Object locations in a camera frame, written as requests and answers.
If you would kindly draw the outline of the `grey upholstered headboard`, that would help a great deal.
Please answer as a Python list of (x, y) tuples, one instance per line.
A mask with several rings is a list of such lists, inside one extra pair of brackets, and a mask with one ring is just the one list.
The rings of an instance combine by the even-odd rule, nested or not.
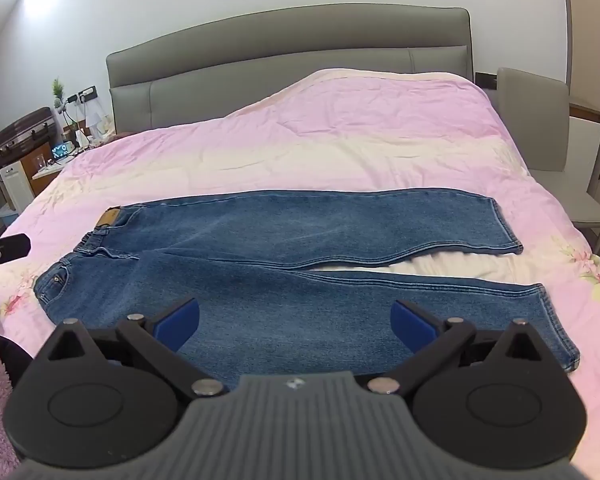
[(114, 126), (126, 134), (224, 117), (330, 68), (475, 78), (467, 10), (387, 3), (224, 18), (111, 53), (106, 64)]

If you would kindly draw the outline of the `blue tissue box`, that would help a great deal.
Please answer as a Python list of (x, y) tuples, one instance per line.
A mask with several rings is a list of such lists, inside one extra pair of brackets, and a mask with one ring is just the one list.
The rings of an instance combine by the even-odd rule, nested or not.
[(76, 146), (72, 141), (59, 143), (52, 148), (53, 159), (59, 160), (71, 155), (76, 150)]

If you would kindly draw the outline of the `light blue waste bin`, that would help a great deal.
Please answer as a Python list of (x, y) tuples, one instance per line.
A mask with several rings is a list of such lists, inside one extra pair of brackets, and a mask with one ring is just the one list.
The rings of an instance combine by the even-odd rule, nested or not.
[(18, 216), (18, 212), (10, 208), (9, 204), (1, 206), (0, 219), (5, 228), (8, 228), (11, 224), (13, 224), (17, 220)]

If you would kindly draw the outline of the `pink floral bed duvet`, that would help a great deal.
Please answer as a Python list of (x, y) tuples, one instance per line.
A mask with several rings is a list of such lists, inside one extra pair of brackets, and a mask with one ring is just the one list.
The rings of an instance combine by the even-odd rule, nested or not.
[(580, 352), (571, 379), (588, 412), (574, 456), (600, 479), (600, 257), (536, 182), (486, 95), (442, 73), (321, 70), (224, 118), (154, 129), (80, 155), (10, 227), (26, 258), (0, 266), (0, 330), (35, 353), (52, 323), (35, 280), (113, 206), (253, 190), (458, 188), (498, 202), (524, 250), (442, 252), (400, 274), (540, 283)]

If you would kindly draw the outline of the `white small cabinet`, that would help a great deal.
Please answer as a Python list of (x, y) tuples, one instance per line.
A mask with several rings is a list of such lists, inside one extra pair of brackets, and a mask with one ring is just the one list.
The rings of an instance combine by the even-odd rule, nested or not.
[(13, 162), (0, 169), (10, 201), (17, 214), (21, 214), (34, 200), (32, 188), (21, 162)]

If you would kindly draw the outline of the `black wall power socket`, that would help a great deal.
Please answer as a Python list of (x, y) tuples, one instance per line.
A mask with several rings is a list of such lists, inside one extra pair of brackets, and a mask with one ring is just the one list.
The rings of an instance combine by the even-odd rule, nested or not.
[(98, 98), (97, 88), (95, 86), (87, 87), (79, 92), (73, 93), (66, 99), (67, 103), (70, 104), (85, 104), (91, 100)]

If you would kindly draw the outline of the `white bedside lamp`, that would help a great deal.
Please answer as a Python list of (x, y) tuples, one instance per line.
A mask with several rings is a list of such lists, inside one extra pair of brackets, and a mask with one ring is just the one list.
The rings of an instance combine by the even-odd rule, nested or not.
[(100, 116), (97, 110), (89, 110), (86, 113), (86, 126), (90, 129), (90, 133), (94, 138), (100, 138), (102, 136), (102, 116)]

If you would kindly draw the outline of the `small green potted plant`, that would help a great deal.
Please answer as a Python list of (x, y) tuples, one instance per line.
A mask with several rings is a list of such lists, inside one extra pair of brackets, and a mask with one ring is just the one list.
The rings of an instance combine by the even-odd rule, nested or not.
[(58, 78), (52, 82), (52, 92), (54, 96), (54, 107), (57, 114), (64, 120), (67, 126), (72, 124), (72, 119), (67, 113), (65, 87)]

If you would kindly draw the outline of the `grey upholstered chair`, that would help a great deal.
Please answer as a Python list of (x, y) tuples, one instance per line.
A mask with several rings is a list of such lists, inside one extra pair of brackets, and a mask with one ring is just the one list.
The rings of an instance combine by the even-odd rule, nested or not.
[(565, 82), (501, 68), (496, 74), (498, 114), (533, 177), (555, 196), (579, 230), (597, 231), (600, 203), (588, 192), (590, 181), (567, 171), (570, 144), (570, 94)]

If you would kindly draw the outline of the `blue denim jeans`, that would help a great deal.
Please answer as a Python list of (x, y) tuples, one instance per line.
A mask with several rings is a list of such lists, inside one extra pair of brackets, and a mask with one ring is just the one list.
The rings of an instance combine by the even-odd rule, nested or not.
[(229, 387), (247, 374), (400, 364), (408, 350), (390, 326), (399, 300), (484, 330), (522, 318), (574, 370), (579, 350), (543, 286), (389, 271), (437, 252), (523, 249), (495, 200), (452, 188), (189, 196), (114, 208), (34, 292), (53, 322), (89, 328), (196, 300), (181, 355)]

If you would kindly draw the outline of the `brown wooden nightstand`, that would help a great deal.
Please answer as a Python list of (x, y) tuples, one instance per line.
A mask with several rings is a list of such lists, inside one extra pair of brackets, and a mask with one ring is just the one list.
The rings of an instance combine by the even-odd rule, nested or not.
[(62, 170), (60, 162), (53, 159), (48, 142), (24, 155), (20, 162), (34, 197), (39, 196)]

